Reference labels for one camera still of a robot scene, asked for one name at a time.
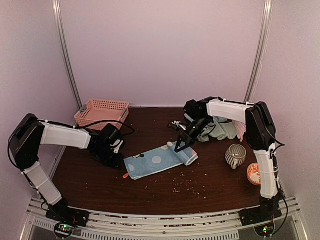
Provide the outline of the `blue polka dot striped towel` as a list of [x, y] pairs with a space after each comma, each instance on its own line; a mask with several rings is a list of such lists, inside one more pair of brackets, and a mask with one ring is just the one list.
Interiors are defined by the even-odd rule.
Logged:
[[175, 152], [176, 144], [169, 141], [166, 145], [124, 159], [129, 177], [138, 180], [180, 165], [189, 166], [199, 158], [191, 147]]

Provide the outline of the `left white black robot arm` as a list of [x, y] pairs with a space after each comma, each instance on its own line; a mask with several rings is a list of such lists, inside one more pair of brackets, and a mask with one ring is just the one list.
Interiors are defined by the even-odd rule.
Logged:
[[124, 159], [121, 149], [125, 140], [115, 121], [105, 121], [102, 130], [93, 124], [68, 125], [38, 118], [33, 113], [24, 116], [8, 139], [7, 151], [11, 163], [25, 176], [61, 222], [72, 218], [69, 203], [43, 168], [44, 149], [74, 148], [87, 151], [103, 166], [118, 169]]

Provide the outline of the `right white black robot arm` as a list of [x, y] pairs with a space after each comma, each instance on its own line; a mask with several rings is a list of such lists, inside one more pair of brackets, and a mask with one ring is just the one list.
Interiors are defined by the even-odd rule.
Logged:
[[179, 131], [174, 149], [176, 153], [191, 147], [215, 117], [245, 124], [246, 141], [254, 152], [260, 170], [260, 206], [256, 216], [261, 221], [268, 220], [278, 208], [281, 187], [276, 158], [276, 127], [267, 104], [263, 101], [253, 104], [207, 97], [188, 101], [183, 110], [193, 121], [186, 129]]

